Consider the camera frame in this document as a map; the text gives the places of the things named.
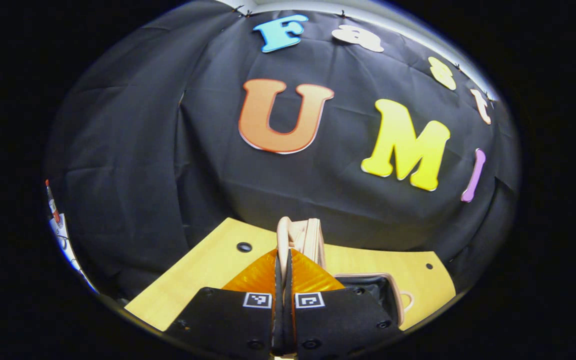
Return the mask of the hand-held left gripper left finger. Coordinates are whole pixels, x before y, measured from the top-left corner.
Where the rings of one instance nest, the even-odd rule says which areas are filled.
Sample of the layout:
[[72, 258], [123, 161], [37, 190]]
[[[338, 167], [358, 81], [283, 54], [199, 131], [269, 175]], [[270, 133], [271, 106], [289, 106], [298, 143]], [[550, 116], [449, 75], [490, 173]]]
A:
[[270, 358], [285, 348], [281, 265], [273, 249], [224, 287], [202, 287], [166, 334], [220, 358]]

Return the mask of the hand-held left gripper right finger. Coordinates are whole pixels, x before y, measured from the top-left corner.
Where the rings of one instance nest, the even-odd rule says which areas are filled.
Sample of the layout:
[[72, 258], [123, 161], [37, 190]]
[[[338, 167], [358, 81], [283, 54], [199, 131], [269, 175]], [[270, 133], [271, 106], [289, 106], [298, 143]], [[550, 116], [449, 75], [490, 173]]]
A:
[[285, 353], [349, 359], [402, 339], [403, 304], [388, 273], [333, 276], [299, 251], [288, 255]]

